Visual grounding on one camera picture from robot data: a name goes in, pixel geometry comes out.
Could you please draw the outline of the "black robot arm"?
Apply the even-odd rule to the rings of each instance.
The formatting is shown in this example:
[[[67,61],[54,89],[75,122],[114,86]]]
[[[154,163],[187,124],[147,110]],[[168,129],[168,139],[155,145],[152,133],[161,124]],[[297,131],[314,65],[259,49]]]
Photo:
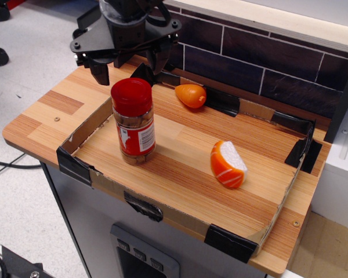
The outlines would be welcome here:
[[[158,75],[182,27],[163,1],[99,1],[77,23],[70,43],[76,63],[90,69],[95,80],[105,86],[110,84],[110,63],[116,62],[120,67],[143,52],[152,74]]]

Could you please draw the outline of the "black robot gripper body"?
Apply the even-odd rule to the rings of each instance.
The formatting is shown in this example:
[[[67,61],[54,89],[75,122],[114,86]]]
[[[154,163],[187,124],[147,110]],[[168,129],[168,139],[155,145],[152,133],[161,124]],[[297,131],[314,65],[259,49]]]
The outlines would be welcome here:
[[[166,8],[158,10],[160,16],[152,15],[152,8],[101,8],[95,25],[70,43],[77,64],[89,67],[88,58],[107,66],[123,64],[131,56],[146,54],[149,42],[165,36],[173,36],[174,46],[182,23]]]

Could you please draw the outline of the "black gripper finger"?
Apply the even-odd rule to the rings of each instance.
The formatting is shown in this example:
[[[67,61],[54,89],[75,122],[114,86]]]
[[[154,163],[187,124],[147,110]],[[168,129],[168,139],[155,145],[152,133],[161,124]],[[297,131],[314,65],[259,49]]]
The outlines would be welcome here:
[[[147,59],[154,75],[158,75],[169,60],[174,44],[173,36],[165,36],[148,43]]]
[[[100,63],[95,59],[88,58],[89,60],[89,69],[96,80],[96,82],[103,86],[108,86],[110,84],[108,66],[105,63]]]

